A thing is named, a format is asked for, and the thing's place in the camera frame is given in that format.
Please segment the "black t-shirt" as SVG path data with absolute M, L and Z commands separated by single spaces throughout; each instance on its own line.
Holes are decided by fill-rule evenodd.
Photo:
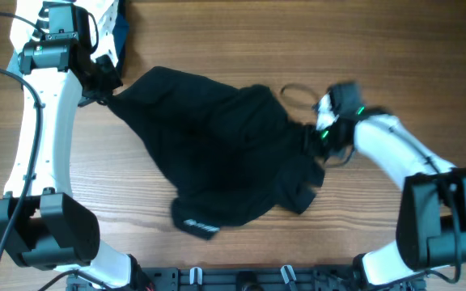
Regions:
M 293 121 L 266 86 L 235 88 L 156 66 L 108 100 L 176 187 L 173 224 L 201 239 L 274 206 L 303 213 L 324 181 Z

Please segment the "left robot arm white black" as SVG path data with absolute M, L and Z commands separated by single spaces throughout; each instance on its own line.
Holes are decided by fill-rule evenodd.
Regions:
M 121 85 L 123 44 L 113 35 L 121 14 L 119 1 L 17 2 L 6 75 L 23 87 L 23 119 L 0 199 L 0 255 L 93 288 L 143 290 L 149 281 L 138 262 L 101 239 L 70 182 L 76 110 L 105 103 Z

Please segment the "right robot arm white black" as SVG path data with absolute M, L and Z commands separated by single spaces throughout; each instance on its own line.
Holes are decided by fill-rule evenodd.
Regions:
M 350 284 L 380 290 L 429 275 L 457 283 L 466 263 L 466 167 L 429 150 L 387 109 L 365 105 L 355 82 L 331 85 L 314 109 L 328 154 L 352 147 L 401 191 L 395 240 L 355 257 Z

